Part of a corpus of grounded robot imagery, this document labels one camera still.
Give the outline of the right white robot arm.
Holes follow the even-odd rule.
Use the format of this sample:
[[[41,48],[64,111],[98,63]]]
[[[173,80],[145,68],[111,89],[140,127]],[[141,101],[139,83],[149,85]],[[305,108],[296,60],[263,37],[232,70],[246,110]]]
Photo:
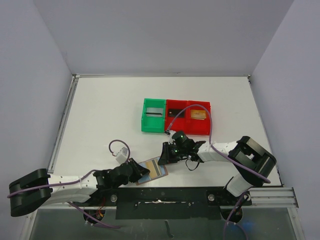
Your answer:
[[[268,176],[275,167],[276,158],[249,136],[238,141],[212,143],[194,141],[183,131],[170,134],[169,141],[162,143],[159,166],[175,164],[182,160],[207,163],[230,162],[238,174],[226,184],[226,191],[239,197],[252,187],[262,187],[271,181]]]

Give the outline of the gold credit card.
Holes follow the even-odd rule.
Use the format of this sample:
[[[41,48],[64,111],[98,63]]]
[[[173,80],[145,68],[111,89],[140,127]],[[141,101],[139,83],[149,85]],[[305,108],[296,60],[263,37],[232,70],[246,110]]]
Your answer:
[[[205,110],[191,109],[190,118],[197,120],[205,120],[207,118],[207,113]]]
[[[146,168],[149,170],[149,177],[150,179],[156,179],[162,176],[162,171],[158,167],[155,160],[149,160],[145,163]]]

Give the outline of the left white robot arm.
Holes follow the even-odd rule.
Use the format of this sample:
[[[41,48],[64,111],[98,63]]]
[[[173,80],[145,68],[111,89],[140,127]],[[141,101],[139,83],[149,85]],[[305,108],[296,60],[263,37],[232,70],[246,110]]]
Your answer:
[[[54,175],[40,168],[9,184],[10,215],[21,217],[44,205],[67,202],[98,206],[110,192],[149,173],[133,158],[113,169],[93,169],[83,176]]]

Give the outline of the dark grey credit card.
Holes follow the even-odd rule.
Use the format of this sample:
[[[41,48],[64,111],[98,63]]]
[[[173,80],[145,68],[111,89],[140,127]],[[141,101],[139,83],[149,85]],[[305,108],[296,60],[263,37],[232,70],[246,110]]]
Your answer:
[[[167,117],[175,118],[176,116],[178,116],[178,118],[184,118],[185,112],[183,111],[183,109],[169,108],[167,112]]]

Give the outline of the brown leather card holder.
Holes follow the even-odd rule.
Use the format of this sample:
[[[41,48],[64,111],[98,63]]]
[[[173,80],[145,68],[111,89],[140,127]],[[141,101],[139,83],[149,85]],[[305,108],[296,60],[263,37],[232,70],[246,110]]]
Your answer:
[[[165,165],[158,165],[160,157],[154,157],[138,164],[149,170],[149,173],[144,175],[141,179],[139,179],[135,184],[137,186],[143,185],[145,183],[157,180],[159,178],[163,178],[168,175],[168,170]]]

